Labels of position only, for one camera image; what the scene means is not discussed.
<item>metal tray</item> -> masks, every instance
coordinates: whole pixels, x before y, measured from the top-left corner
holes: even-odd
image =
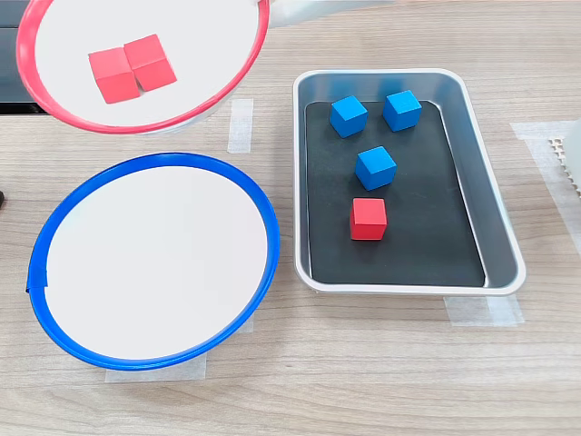
[[[410,89],[419,124],[393,133],[385,97]],[[342,140],[330,105],[356,95],[365,131]],[[384,145],[399,165],[391,186],[368,193],[357,153]],[[354,197],[384,198],[383,241],[350,239]],[[300,278],[329,293],[508,295],[526,268],[492,174],[466,86],[438,69],[315,71],[294,85],[294,253]]]

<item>tray rim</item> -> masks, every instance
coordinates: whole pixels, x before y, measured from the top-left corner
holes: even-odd
[[[505,227],[510,242],[512,254],[517,265],[517,274],[513,281],[499,288],[466,287],[466,286],[422,286],[422,285],[391,285],[391,284],[330,284],[318,282],[302,267],[301,239],[300,239],[300,106],[299,88],[308,78],[319,74],[443,74],[455,81],[462,91],[462,97],[468,108],[468,115],[472,129],[477,138],[478,150],[487,171],[490,186],[498,206],[500,218]],[[330,69],[312,70],[301,74],[293,85],[293,232],[294,232],[294,268],[299,278],[311,289],[320,293],[331,294],[391,294],[391,295],[440,295],[440,296],[509,296],[515,293],[527,278],[527,267],[518,246],[512,223],[508,217],[507,208],[502,200],[497,179],[492,171],[492,164],[488,157],[484,139],[478,127],[476,114],[468,95],[464,81],[455,73],[441,68],[409,68],[409,69]]]

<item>black mat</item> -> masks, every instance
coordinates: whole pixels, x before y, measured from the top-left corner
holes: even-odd
[[[325,283],[484,285],[484,271],[439,110],[422,103],[419,124],[392,133],[383,103],[364,103],[364,132],[341,139],[330,104],[307,107],[307,186],[312,278]],[[367,192],[357,154],[383,145],[398,164],[392,185]],[[353,198],[384,198],[383,241],[350,239]]]

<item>wooden table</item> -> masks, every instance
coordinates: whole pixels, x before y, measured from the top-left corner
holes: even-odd
[[[254,98],[251,154],[226,153],[229,107],[165,136],[1,118],[0,434],[581,434],[581,258],[509,125],[581,116],[580,20],[574,2],[413,2],[273,30],[237,94]],[[528,267],[517,327],[452,326],[442,298],[319,296],[293,270],[293,80],[429,66],[462,76],[472,97]],[[43,332],[28,259],[79,183],[160,151],[210,154],[252,176],[280,218],[281,265],[254,333],[211,351],[206,380],[105,384]]]

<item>tape strip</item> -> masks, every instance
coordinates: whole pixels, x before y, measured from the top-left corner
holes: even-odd
[[[232,100],[228,153],[251,152],[253,112],[253,99],[238,98]]]
[[[515,295],[446,297],[448,317],[456,327],[512,327],[525,322]]]
[[[254,332],[254,315],[246,321],[238,333]],[[105,383],[138,383],[138,382],[180,382],[188,380],[204,380],[206,378],[207,353],[190,361],[173,365],[160,370],[127,372],[107,370]]]
[[[581,254],[581,202],[575,186],[563,171],[551,141],[565,138],[575,123],[576,121],[512,123],[511,126],[517,138],[527,144],[575,247]]]

